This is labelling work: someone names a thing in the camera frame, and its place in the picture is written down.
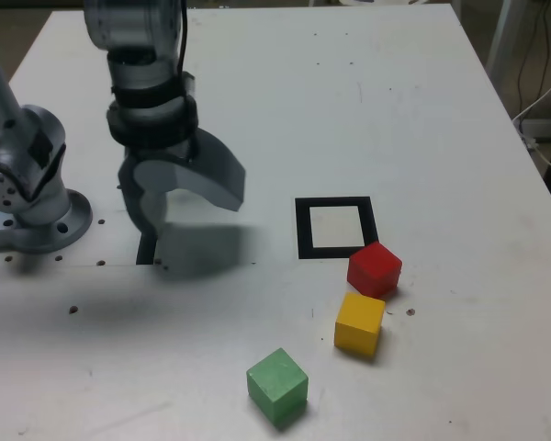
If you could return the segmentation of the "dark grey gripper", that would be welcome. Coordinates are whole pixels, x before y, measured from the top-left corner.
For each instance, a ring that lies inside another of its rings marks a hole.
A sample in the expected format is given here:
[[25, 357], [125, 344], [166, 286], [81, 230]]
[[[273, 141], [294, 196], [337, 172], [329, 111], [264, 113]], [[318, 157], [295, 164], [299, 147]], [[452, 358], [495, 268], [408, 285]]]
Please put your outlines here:
[[157, 240], [166, 216], [166, 195], [193, 192], [212, 205], [237, 211], [244, 201], [245, 169], [231, 150], [209, 132], [170, 146], [122, 138], [126, 157], [118, 180], [127, 213], [143, 236]]

